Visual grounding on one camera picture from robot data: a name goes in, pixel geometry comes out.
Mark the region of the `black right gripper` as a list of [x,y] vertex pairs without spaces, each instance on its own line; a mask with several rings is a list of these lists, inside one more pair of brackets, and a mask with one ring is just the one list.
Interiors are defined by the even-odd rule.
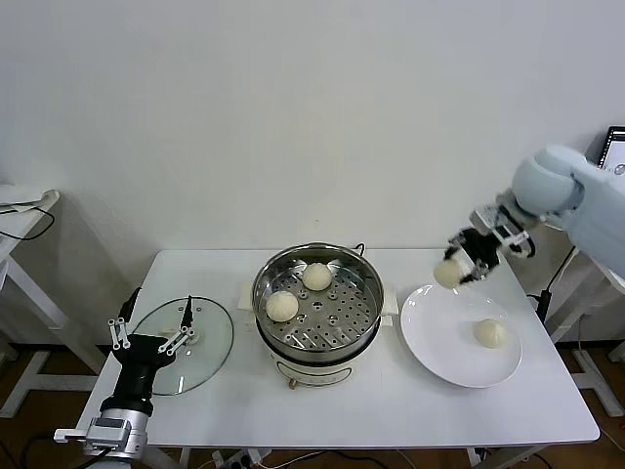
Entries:
[[481,234],[475,228],[467,228],[448,240],[443,259],[451,259],[464,250],[473,267],[460,279],[461,284],[482,281],[499,265],[499,239],[495,234]]

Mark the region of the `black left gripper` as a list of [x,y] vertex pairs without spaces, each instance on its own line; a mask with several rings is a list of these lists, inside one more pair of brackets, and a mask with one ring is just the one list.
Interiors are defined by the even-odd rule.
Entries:
[[121,370],[110,397],[100,410],[153,410],[152,388],[159,369],[169,366],[176,359],[177,350],[194,336],[192,328],[192,296],[187,297],[179,330],[168,340],[164,337],[131,334],[127,323],[133,315],[141,288],[136,288],[122,304],[114,319],[109,319],[113,356],[121,364]]

